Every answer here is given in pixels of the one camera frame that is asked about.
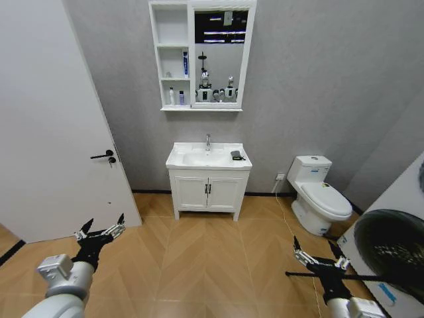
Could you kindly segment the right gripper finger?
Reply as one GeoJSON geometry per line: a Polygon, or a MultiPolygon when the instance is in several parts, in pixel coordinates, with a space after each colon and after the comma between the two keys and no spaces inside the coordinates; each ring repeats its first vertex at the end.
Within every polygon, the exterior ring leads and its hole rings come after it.
{"type": "Polygon", "coordinates": [[[335,266],[341,269],[347,269],[350,265],[350,260],[343,254],[340,247],[333,243],[332,241],[328,241],[329,246],[331,248],[332,253],[336,258],[335,266]]]}
{"type": "Polygon", "coordinates": [[[301,249],[300,243],[296,236],[293,237],[293,248],[295,258],[307,267],[308,264],[315,264],[315,259],[301,249]]]}

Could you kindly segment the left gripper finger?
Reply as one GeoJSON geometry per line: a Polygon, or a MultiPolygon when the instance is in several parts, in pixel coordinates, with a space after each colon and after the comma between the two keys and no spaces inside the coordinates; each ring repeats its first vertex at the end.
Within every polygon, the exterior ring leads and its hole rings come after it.
{"type": "Polygon", "coordinates": [[[119,237],[125,231],[125,215],[122,213],[115,225],[105,230],[105,235],[119,237]]]}
{"type": "Polygon", "coordinates": [[[93,218],[91,218],[89,221],[84,223],[83,226],[81,227],[81,229],[74,233],[75,238],[77,240],[85,239],[87,237],[88,233],[89,233],[89,230],[92,226],[92,223],[93,223],[93,218]]]}

